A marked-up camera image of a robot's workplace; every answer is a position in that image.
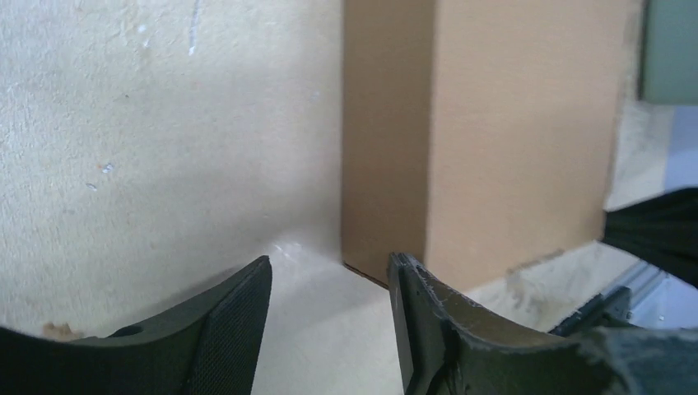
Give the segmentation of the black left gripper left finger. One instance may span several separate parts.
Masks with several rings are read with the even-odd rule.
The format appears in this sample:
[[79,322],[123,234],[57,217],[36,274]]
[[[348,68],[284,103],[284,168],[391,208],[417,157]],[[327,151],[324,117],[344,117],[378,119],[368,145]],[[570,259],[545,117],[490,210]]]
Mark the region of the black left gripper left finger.
[[259,257],[220,284],[107,337],[1,331],[4,394],[248,394],[272,290]]

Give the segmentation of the brown cardboard box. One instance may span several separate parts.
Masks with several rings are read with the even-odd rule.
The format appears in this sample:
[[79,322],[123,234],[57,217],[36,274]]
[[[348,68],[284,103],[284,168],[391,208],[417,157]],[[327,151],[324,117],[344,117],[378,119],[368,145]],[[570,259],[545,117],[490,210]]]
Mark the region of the brown cardboard box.
[[342,260],[459,291],[597,240],[629,1],[346,1]]

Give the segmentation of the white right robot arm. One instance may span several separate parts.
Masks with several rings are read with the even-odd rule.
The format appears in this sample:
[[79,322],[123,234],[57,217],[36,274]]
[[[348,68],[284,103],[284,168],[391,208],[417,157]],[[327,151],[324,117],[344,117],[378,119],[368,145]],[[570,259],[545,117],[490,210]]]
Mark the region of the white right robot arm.
[[697,287],[697,188],[607,211],[601,242]]

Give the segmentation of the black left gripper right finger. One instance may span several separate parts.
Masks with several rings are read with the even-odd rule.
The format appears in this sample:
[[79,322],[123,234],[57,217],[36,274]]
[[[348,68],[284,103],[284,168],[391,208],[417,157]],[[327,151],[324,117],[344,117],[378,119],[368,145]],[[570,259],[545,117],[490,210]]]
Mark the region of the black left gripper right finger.
[[509,321],[389,256],[389,292],[407,394],[694,394],[697,332],[603,316],[561,337]]

